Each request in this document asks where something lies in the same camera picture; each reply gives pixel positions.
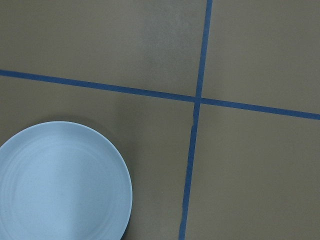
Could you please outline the light blue plate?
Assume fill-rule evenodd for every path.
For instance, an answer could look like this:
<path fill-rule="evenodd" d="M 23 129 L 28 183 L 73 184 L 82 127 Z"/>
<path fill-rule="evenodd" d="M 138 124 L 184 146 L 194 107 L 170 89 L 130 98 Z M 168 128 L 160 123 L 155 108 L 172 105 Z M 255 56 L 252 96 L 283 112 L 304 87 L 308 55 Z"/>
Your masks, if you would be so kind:
<path fill-rule="evenodd" d="M 123 157 L 90 127 L 44 122 L 0 148 L 3 240 L 119 240 L 132 201 Z"/>

